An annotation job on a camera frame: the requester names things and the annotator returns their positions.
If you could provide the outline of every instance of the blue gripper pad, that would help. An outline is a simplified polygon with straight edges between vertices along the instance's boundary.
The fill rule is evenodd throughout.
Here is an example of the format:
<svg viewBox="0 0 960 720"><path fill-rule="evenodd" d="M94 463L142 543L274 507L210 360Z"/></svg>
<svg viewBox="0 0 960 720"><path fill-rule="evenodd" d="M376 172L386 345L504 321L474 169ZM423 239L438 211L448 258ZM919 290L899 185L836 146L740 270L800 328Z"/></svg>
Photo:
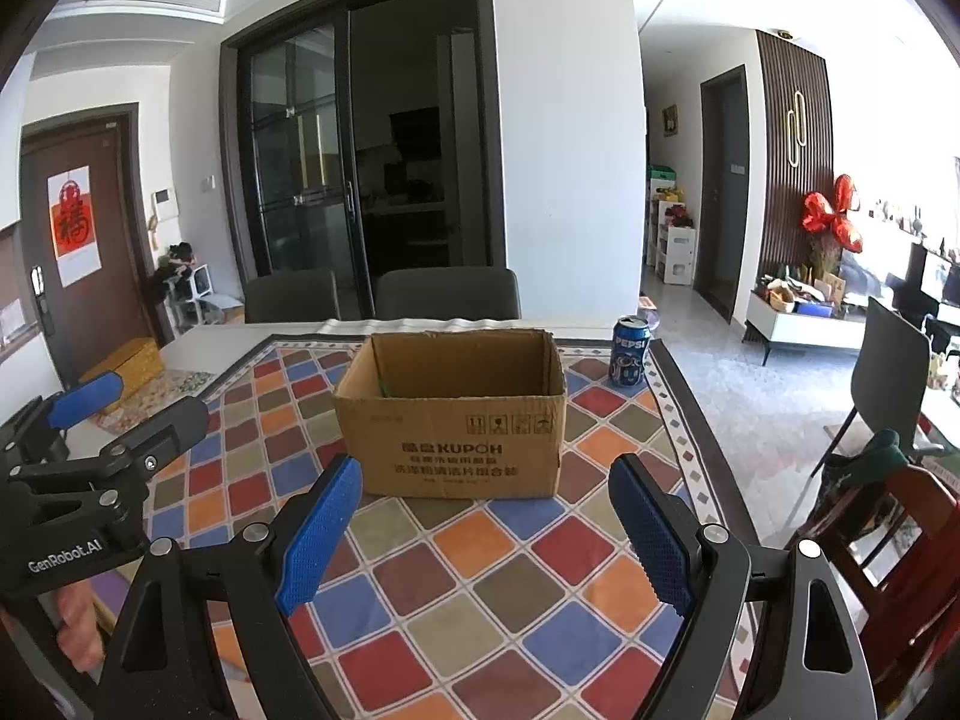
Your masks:
<svg viewBox="0 0 960 720"><path fill-rule="evenodd" d="M123 391L123 379L112 370L53 398L47 424L54 430L69 430L93 413L112 404Z"/></svg>
<svg viewBox="0 0 960 720"><path fill-rule="evenodd" d="M344 458L342 464L328 466L323 475L331 471L333 477L326 482L320 497L304 517L304 522L283 555L280 586L275 600L288 617L296 607L316 595L323 572L347 530L350 518L360 503L360 494L363 493L363 476L356 459Z"/></svg>
<svg viewBox="0 0 960 720"><path fill-rule="evenodd" d="M656 597L672 605L680 617L686 617L693 608L693 592L683 544L667 524L654 497L622 457L613 462L607 484L613 509Z"/></svg>

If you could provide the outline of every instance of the human hand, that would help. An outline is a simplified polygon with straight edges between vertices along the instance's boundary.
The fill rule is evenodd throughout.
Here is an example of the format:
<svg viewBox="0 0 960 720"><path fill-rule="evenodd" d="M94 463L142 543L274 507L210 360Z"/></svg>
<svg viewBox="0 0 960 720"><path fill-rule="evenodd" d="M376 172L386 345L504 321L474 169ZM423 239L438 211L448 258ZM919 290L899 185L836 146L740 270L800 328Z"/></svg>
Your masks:
<svg viewBox="0 0 960 720"><path fill-rule="evenodd" d="M56 643L77 671L89 671L104 659L104 642L93 608L93 588L87 580L77 581L57 590L54 600L56 610L64 618Z"/></svg>

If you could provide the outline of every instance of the pepsi can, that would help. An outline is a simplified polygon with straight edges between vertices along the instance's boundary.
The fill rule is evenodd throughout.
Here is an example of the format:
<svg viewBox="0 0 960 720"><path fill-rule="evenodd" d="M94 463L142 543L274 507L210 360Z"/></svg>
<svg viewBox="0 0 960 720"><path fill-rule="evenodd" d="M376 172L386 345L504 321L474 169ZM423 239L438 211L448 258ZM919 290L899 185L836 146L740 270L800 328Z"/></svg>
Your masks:
<svg viewBox="0 0 960 720"><path fill-rule="evenodd" d="M635 386L643 378L643 353L653 333L642 317L621 317L613 325L610 378L616 386Z"/></svg>

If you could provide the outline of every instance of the red fu character poster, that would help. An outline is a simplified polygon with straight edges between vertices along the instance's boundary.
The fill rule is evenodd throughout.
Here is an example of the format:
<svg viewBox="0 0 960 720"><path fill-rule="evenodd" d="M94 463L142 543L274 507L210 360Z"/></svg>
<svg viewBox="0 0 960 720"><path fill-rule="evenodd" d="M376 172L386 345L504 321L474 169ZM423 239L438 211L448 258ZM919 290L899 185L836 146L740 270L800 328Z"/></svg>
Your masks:
<svg viewBox="0 0 960 720"><path fill-rule="evenodd" d="M47 196L56 268L61 285L66 287L101 267L93 226L90 167L76 167L48 178Z"/></svg>

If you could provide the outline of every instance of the door frame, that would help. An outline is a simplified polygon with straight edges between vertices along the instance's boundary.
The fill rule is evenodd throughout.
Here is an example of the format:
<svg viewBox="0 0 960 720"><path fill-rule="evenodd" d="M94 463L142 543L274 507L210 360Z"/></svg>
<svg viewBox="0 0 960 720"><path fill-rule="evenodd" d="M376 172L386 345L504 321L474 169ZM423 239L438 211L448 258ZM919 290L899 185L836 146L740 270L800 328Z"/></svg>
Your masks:
<svg viewBox="0 0 960 720"><path fill-rule="evenodd" d="M750 98L747 96L747 67L746 65L740 65L700 84L700 109L703 116L701 142L704 170L700 186L700 235L697 244L697 269L693 276L693 289L727 322L730 322L733 318L733 306L725 306L707 289L707 284L704 283L707 279L707 265L712 267L712 256L716 253L717 237L720 232L719 209L715 203L707 203L706 197L707 188L718 186L723 172L721 166L723 149L714 148L714 146L719 146L723 140L717 90L734 80L740 82L744 105L747 107L747 164L744 167L747 169L748 179L750 176ZM713 234L711 239L704 235L704 231L707 230ZM740 266L742 269L742 251L740 252ZM736 305L736 295L734 295L733 303Z"/></svg>
<svg viewBox="0 0 960 720"><path fill-rule="evenodd" d="M120 136L120 153L117 167L120 175L120 212L123 214L123 227L127 239L127 252L131 268L137 278L140 296L140 307L147 319L152 337L158 346L165 346L174 340L173 328L167 316L163 303L152 305L143 299L143 286L155 273L154 257L150 249L150 234L147 231L146 210L143 205L143 191L140 186L140 153L139 153L139 103L123 103L119 105L104 105L100 108L85 108L80 111L70 111L50 119L40 119L37 122L24 124L20 134L20 154L30 146L31 142L41 138L49 138L68 132L74 127L85 127L90 124L106 125L108 122L117 122ZM20 216L23 217L23 193L20 198ZM21 268L26 274L27 283L30 283L30 274L27 269L26 257L21 259Z"/></svg>
<svg viewBox="0 0 960 720"><path fill-rule="evenodd" d="M242 284L258 276L256 257L251 243L247 206L256 187L245 180L243 165L248 155L241 146L239 115L240 73L244 55L278 40L293 37L318 25L325 15L338 9L356 9L387 0L299 0L268 15L222 42L220 50L220 145L224 170L224 197L227 201L227 222L233 242L233 253ZM484 118L483 180L487 203L488 261L506 266L506 231L504 223L503 160L500 143L500 101L496 68L496 27L493 21L493 0L476 0L477 13L477 77L479 103ZM344 95L344 102L350 101ZM352 105L344 105L352 112Z"/></svg>

